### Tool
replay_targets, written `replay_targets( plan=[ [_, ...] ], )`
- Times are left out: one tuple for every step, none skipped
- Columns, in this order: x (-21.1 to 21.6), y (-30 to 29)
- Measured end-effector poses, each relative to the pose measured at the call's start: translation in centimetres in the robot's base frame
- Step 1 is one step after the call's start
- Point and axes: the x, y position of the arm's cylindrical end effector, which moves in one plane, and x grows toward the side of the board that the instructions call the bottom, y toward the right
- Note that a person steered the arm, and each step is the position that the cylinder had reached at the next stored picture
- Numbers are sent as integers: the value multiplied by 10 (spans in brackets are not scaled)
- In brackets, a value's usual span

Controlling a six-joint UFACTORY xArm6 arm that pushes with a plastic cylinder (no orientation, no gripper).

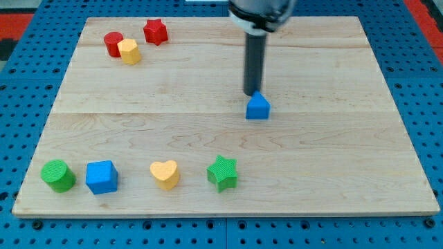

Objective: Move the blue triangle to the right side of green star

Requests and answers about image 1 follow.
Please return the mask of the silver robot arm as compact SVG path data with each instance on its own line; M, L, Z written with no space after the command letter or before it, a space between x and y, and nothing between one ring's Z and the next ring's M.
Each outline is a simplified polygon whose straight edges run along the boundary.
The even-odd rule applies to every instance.
M262 88L266 38L292 15L296 0L229 0L231 19L245 32L243 92Z

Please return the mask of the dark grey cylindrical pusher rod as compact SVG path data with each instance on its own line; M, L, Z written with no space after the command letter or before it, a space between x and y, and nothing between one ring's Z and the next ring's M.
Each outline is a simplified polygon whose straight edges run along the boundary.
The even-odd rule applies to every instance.
M262 88L266 35L245 34L243 92L252 96Z

